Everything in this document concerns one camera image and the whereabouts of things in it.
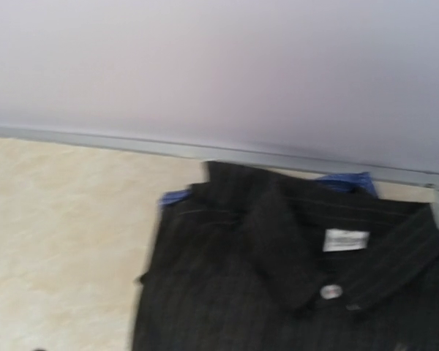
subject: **beige tile floor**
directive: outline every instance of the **beige tile floor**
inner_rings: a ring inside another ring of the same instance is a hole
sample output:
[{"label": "beige tile floor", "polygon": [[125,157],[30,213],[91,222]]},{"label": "beige tile floor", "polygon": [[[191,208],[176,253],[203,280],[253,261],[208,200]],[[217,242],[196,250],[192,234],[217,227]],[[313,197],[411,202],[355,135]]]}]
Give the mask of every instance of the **beige tile floor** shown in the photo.
[{"label": "beige tile floor", "polygon": [[202,180],[197,160],[0,139],[0,351],[125,350],[157,201]]}]

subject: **shirt collar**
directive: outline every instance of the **shirt collar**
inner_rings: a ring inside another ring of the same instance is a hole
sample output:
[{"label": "shirt collar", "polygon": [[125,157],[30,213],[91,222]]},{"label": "shirt collar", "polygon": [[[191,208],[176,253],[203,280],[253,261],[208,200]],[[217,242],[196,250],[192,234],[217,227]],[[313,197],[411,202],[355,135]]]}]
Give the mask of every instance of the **shirt collar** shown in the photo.
[{"label": "shirt collar", "polygon": [[[439,255],[439,231],[429,204],[339,193],[314,181],[252,167],[221,162],[208,162],[207,167],[210,182],[192,192],[244,213],[250,257],[271,294],[287,309],[309,303],[324,284],[342,287],[348,309],[368,309]],[[371,235],[357,264],[338,272],[332,282],[309,242],[310,231],[317,238],[325,228]]]}]

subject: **blue clothing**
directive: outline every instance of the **blue clothing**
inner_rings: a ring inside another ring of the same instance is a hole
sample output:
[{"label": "blue clothing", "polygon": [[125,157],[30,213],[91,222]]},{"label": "blue clothing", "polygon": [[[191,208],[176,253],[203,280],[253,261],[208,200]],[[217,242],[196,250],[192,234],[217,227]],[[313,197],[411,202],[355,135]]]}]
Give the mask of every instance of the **blue clothing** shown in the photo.
[{"label": "blue clothing", "polygon": [[[372,182],[371,175],[368,172],[363,173],[335,173],[328,174],[323,177],[315,179],[318,183],[326,185],[330,189],[337,192],[350,192],[355,186],[359,186],[365,189],[373,196],[378,196],[374,183]],[[177,203],[189,196],[190,191],[188,189],[179,190],[177,192],[165,193],[161,200],[160,206],[165,207],[172,203]]]}]

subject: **black shirt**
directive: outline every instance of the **black shirt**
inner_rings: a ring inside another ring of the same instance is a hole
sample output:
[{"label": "black shirt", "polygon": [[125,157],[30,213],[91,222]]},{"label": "black shirt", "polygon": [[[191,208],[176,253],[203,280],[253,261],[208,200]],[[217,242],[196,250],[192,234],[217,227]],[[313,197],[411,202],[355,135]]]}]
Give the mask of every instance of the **black shirt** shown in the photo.
[{"label": "black shirt", "polygon": [[[439,351],[429,204],[207,166],[162,212],[134,351]],[[329,229],[369,232],[367,248],[324,252]]]}]

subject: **marbled surface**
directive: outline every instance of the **marbled surface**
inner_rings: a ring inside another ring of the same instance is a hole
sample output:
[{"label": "marbled surface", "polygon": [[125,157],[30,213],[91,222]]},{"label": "marbled surface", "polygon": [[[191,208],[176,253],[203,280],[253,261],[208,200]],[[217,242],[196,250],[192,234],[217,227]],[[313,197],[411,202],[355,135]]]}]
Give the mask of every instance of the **marbled surface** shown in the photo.
[{"label": "marbled surface", "polygon": [[125,350],[157,201],[202,180],[197,160],[0,138],[0,351]]}]

